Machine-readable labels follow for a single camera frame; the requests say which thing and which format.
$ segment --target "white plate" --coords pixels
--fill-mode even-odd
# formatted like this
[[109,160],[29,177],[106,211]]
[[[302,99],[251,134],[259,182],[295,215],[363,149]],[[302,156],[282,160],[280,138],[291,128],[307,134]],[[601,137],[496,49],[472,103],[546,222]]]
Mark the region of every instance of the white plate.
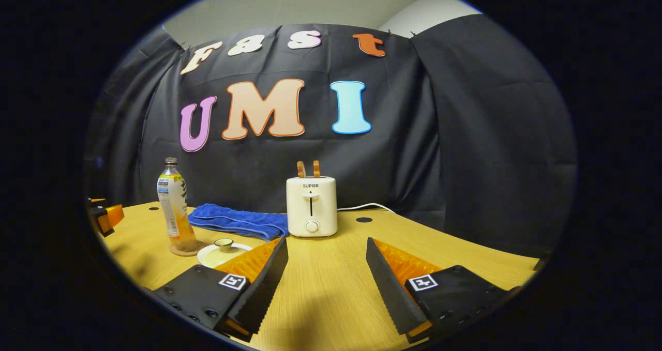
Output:
[[[236,242],[232,243],[231,247],[232,248],[244,249],[246,251],[253,249],[253,248],[249,247],[248,245],[244,245],[243,243],[236,243]],[[209,265],[203,263],[204,260],[205,260],[205,257],[209,254],[209,252],[212,252],[215,249],[218,249],[218,247],[216,245],[208,245],[207,247],[203,247],[197,254],[198,262],[200,262],[200,264],[202,264],[205,267],[216,268],[218,266],[218,264],[215,265],[215,266],[209,266]]]

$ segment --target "wall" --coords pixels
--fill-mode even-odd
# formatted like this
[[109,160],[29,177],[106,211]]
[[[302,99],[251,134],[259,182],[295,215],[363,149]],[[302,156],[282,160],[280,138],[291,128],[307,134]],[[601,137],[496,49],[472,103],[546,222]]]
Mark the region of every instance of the wall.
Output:
[[379,30],[411,38],[414,33],[465,15],[480,14],[481,12],[461,0],[417,0],[405,7]]

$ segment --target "peach letter m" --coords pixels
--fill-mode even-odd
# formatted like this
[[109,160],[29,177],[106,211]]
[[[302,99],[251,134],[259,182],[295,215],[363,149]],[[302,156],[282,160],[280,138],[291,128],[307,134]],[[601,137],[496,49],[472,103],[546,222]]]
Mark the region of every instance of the peach letter m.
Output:
[[269,127],[273,136],[297,136],[305,128],[298,121],[298,92],[303,87],[302,80],[286,78],[274,85],[267,99],[262,99],[260,92],[252,82],[233,83],[228,87],[232,95],[228,128],[223,130],[223,139],[233,141],[248,134],[243,121],[250,125],[255,135],[260,136],[267,126],[272,113],[274,124]]

